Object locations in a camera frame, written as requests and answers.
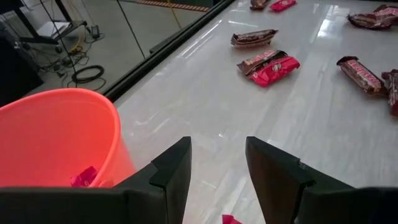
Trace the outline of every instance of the brown candy wrapper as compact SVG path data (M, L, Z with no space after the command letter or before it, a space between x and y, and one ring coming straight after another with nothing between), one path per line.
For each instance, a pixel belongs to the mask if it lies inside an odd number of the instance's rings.
M278 33L277 30L269 29L246 34L233 34L231 44L237 49L269 45L276 33Z
M382 72L381 77L386 80L391 115L398 117L398 69Z
M387 88L383 81L375 76L363 64L358 62L355 56L345 56L339 61L337 65L342 71L352 78L367 94L387 96Z
M263 10L271 0L250 0L251 10Z
M398 25L398 7L381 5L372 13L348 15L352 25L367 29L388 29Z
M386 19L384 17L379 17L373 13L369 14L355 14L348 15L347 19L349 22L360 28L367 28L372 30L383 30L389 29L392 26L392 21L395 20L395 17Z
M244 60L243 62L237 64L237 66L245 76L249 76L253 72L264 68L269 62L286 56L287 54L281 50L267 50L263 54L260 54L254 58Z

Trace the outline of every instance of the bucket rim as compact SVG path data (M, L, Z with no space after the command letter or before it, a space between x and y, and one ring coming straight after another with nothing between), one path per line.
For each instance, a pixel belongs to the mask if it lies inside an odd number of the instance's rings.
M121 123L120 123L120 119L119 119L119 113L118 113L116 107L113 105L113 103L111 101L109 101L105 96L103 96L102 94L99 94L95 91L87 90L84 88L62 88L62 89L56 89L56 90L47 90L47 91L36 93L36 94L30 95L30 96L23 97L19 100L12 102L12 103L4 105L4 106L0 107L0 112L12 110L13 108L23 105L24 103L27 103L30 101L39 100L42 98L46 98L48 96L62 95L62 94L67 94L67 93L78 93L78 94L82 94L82 95L90 95L93 98L96 98L100 103L103 103L109 109L109 112L111 112L111 114L113 116L113 125L114 125L115 130L114 130L114 134L113 134L111 148L110 148L108 155L106 156L106 159L103 162L102 166L100 167L99 170L97 170L98 171L97 176L92 181L92 183L88 186L88 187L97 187L101 183L100 177L103 176L103 174L104 174L104 170L105 170L104 167L109 167L109 163L116 156L116 149L118 148L118 144L121 141Z

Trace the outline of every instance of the floor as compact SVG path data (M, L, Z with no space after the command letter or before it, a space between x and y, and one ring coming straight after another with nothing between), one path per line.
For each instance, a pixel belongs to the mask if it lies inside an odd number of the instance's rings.
M43 0L45 7L49 10L50 14L52 1ZM136 40L127 22L121 13L121 10L116 1L112 0L84 0L87 10L95 24L99 25L100 31L105 34L105 38L92 45L92 48L88 52L90 60L87 65L101 65L105 69L103 78L106 79L104 87L99 89L99 92L105 91L107 87L112 85L116 80L121 78L135 65L141 62L144 57L142 56ZM49 21L48 15L45 13L39 0L25 0L27 8L23 8L25 15L28 17L32 25L38 29L45 22ZM64 0L64 5L67 7L72 17L79 19L79 14L73 5L78 9L83 19L92 25L92 21L85 11L81 0L69 0L73 4L69 4L67 0ZM142 4L134 4L130 2L121 2L121 5L126 13L129 22L132 25L133 31L136 34L137 41L142 47L144 55L149 56L149 49L157 45L159 42L174 34L179 30L176 21L171 13L171 10L164 7L146 6ZM53 3L54 14L56 19L62 19L62 14L58 10L58 7ZM179 19L182 26L193 22L198 17L203 15L203 12L196 11L185 11L182 9L175 9L177 18ZM23 26L22 22L15 17L13 14L5 14L8 19L8 23L20 33L20 35L28 35L28 31ZM66 38L64 38L65 45L68 49L72 48L79 39L79 35L84 37L84 30L80 28L78 31L72 32ZM88 44L81 44L83 50L88 48ZM59 58L54 51L52 45L33 45L34 47L46 52L37 53L31 51L31 54L35 54L36 59L41 65L47 65ZM76 69L83 68L82 65L77 65ZM72 69L68 70L68 74L72 74ZM66 86L70 81L70 77L66 78L62 82L62 78L54 72L47 72L40 74L45 84L31 91L28 95L33 93L41 92L44 90L51 90L54 88L61 88ZM95 80L86 85L79 85L79 87L96 89L101 86L101 80Z
M192 178L184 223L264 223L246 165L256 136L354 187L398 187L398 120L387 100L370 98L336 62L355 55L376 75L396 68L398 27L353 27L347 14L381 2L306 0L277 14L237 0L155 67L115 105L138 169L192 137ZM278 29L270 47L235 50L234 32ZM261 88L237 63L281 49L301 67Z

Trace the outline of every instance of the pink wrapper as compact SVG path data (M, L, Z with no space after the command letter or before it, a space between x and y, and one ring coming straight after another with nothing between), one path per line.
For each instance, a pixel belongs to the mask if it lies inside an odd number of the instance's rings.
M242 224L234 219L232 215L223 215L223 224Z

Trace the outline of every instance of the white table surface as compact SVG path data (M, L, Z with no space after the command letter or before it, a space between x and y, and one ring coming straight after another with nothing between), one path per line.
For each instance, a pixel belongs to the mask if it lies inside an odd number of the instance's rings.
M232 3L117 102L123 137L138 169L182 136L193 167L184 223L265 223L244 155L256 136L354 187L398 186L398 121L336 62L355 55L380 77L398 68L398 27L353 27L347 14L381 2L298 0L280 14ZM278 29L271 46L235 50L234 32ZM301 67L261 88L236 64L281 49Z

